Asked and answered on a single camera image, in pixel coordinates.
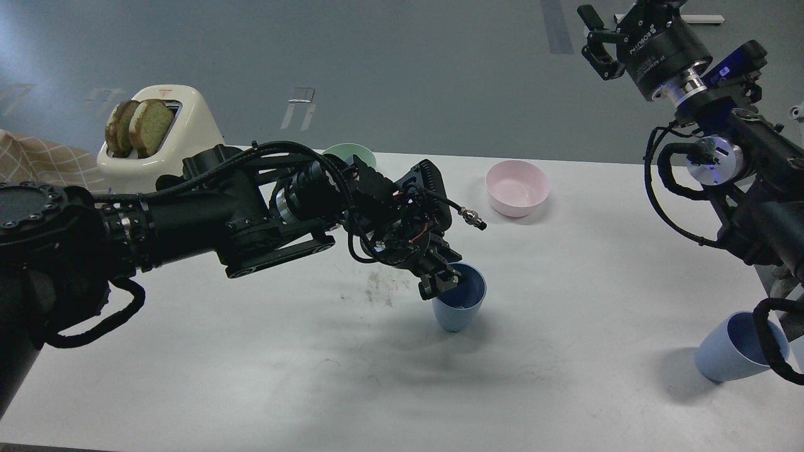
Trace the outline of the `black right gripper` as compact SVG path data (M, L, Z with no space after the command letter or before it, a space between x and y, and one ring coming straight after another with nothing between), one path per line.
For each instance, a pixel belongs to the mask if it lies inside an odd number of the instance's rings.
M661 86L683 72L698 74L712 63L712 55L682 20L687 1L634 1L619 22L619 29L606 28L594 6L578 6L586 27L581 55L603 80L631 77L647 101L657 97ZM606 50L619 46L619 60Z

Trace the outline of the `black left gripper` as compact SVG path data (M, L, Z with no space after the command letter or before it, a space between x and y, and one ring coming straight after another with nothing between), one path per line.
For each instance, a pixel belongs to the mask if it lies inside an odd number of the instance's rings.
M379 263L418 277L422 300L459 285L459 271L451 264L463 257L445 240L452 213L479 230L485 230L487 223L446 195L435 163L425 158L394 182L353 158L345 162L344 178L354 206L347 212L347 225L365 252Z

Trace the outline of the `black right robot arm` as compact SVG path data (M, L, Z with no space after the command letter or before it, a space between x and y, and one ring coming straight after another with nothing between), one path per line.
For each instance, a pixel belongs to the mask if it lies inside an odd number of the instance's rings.
M643 156L646 194L660 219L699 246L775 266L781 279L802 283L802 148L756 108L766 50L750 40L714 64L682 6L635 1L611 28L594 6L579 6L583 57L601 79L629 75L645 100L674 107L673 120L652 129ZM666 214L655 176L672 194L712 206L720 220L715 239Z

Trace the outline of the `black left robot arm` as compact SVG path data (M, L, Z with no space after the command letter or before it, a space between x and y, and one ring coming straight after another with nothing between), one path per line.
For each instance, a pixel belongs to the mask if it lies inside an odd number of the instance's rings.
M486 229L430 160L393 181L294 141L215 146L150 193L20 181L2 183L1 200L2 412L45 345L86 346L140 311L138 272L215 252L238 278L327 250L342 227L353 260L408 270L432 299L465 281L445 240L451 213Z

